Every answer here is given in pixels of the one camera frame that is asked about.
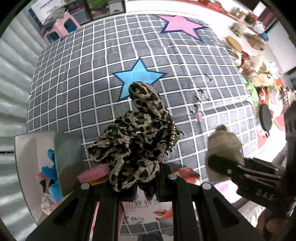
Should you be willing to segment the white floral tissue pack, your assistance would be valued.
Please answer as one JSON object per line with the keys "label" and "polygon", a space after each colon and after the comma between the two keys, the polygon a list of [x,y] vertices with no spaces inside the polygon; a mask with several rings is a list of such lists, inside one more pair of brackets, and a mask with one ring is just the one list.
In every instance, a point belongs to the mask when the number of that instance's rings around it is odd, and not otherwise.
{"label": "white floral tissue pack", "polygon": [[[174,169],[172,173],[185,179],[188,183],[201,184],[199,173],[189,167]],[[137,189],[135,201],[122,202],[122,205],[129,225],[173,220],[171,202],[158,202],[156,197],[153,197],[151,201],[147,201],[141,189]]]}

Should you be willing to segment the grey checked star blanket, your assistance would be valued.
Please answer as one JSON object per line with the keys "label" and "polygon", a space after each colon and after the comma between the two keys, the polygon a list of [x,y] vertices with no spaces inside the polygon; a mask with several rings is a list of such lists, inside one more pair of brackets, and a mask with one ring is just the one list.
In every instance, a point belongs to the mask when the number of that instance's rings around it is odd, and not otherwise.
{"label": "grey checked star blanket", "polygon": [[257,149],[245,81],[214,32],[198,21],[197,38],[165,31],[157,15],[120,15],[86,25],[44,49],[28,107],[29,132],[75,133],[86,148],[135,105],[133,81],[151,84],[183,132],[164,157],[206,181],[207,138],[225,125],[245,156]]}

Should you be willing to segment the grey storage box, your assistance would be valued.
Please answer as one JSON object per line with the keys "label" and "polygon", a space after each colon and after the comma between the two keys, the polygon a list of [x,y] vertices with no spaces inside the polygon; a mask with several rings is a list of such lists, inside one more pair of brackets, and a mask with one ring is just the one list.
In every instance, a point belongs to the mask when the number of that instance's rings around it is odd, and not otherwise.
{"label": "grey storage box", "polygon": [[83,171],[81,138],[59,132],[19,135],[15,157],[25,202],[39,225],[78,183]]}

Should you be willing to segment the pink black headband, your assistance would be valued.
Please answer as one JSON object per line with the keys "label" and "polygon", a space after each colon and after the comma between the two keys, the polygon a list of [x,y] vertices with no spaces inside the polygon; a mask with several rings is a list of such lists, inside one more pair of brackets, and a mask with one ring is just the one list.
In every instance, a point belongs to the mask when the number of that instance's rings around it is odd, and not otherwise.
{"label": "pink black headband", "polygon": [[55,180],[46,177],[42,172],[40,172],[37,176],[36,179],[38,182],[41,184],[43,193],[47,193],[49,188],[55,184]]}

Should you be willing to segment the leopard print scarf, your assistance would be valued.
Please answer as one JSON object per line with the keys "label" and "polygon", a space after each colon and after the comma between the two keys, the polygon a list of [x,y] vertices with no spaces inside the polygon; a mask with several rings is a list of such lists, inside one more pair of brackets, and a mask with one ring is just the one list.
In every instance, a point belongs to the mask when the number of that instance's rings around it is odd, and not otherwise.
{"label": "leopard print scarf", "polygon": [[116,118],[87,151],[93,162],[107,165],[115,191],[137,184],[150,201],[164,155],[172,151],[183,132],[153,86],[137,81],[128,92],[137,111]]}

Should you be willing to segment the white printed bag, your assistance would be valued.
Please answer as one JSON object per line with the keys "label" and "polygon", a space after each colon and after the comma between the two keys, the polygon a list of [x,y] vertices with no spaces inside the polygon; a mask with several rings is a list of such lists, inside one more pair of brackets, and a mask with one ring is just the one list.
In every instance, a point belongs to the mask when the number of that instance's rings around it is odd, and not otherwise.
{"label": "white printed bag", "polygon": [[43,24],[51,13],[65,5],[66,1],[64,0],[41,0],[34,3],[30,9],[33,11],[39,22]]}

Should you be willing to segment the green snack bag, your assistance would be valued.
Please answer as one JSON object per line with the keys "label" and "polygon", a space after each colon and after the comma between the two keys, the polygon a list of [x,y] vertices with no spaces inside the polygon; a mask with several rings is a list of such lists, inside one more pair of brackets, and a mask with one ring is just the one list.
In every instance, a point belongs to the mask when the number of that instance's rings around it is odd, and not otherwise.
{"label": "green snack bag", "polygon": [[248,93],[246,101],[250,103],[255,109],[257,109],[259,106],[259,96],[255,86],[249,80],[246,81],[246,89]]}

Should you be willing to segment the glass jar with gold lid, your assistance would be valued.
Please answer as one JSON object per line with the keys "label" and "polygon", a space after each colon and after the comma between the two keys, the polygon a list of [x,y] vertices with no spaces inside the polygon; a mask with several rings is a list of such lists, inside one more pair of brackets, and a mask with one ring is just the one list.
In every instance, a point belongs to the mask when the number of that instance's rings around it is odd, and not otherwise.
{"label": "glass jar with gold lid", "polygon": [[242,53],[241,45],[231,36],[226,37],[227,51],[235,59],[239,59]]}

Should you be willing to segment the pink plastic stool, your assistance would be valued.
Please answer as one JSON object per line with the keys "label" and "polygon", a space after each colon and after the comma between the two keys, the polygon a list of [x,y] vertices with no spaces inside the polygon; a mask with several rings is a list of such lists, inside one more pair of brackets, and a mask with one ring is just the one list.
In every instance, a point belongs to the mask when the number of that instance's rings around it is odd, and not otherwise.
{"label": "pink plastic stool", "polygon": [[47,25],[43,38],[50,45],[80,28],[81,25],[76,21],[74,16],[66,12],[62,18]]}

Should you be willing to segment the white polka dot scrunchie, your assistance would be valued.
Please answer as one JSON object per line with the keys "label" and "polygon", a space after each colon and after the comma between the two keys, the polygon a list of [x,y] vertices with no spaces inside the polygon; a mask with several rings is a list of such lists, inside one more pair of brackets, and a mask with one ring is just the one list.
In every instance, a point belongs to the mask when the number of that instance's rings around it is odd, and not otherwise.
{"label": "white polka dot scrunchie", "polygon": [[44,214],[50,215],[59,205],[58,202],[53,202],[48,196],[42,197],[41,209]]}

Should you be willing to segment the pink sponge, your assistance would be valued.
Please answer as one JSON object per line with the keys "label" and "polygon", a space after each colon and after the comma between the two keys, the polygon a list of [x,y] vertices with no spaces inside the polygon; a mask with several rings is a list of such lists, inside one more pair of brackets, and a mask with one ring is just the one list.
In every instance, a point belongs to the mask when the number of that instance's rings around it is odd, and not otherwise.
{"label": "pink sponge", "polygon": [[109,175],[109,168],[106,164],[98,165],[91,169],[83,171],[81,174],[77,176],[79,182],[82,183],[90,183],[90,184],[99,184],[106,180]]}

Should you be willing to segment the beige sock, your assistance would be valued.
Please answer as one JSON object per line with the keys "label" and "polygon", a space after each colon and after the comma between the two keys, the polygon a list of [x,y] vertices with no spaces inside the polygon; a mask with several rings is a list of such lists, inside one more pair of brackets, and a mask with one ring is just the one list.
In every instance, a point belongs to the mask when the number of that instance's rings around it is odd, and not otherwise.
{"label": "beige sock", "polygon": [[212,155],[234,161],[236,164],[244,165],[244,157],[241,154],[242,143],[236,134],[229,132],[225,125],[220,125],[215,132],[208,137],[208,150],[205,157],[205,166],[209,182],[223,182],[230,177],[219,174],[210,168],[208,162]]}

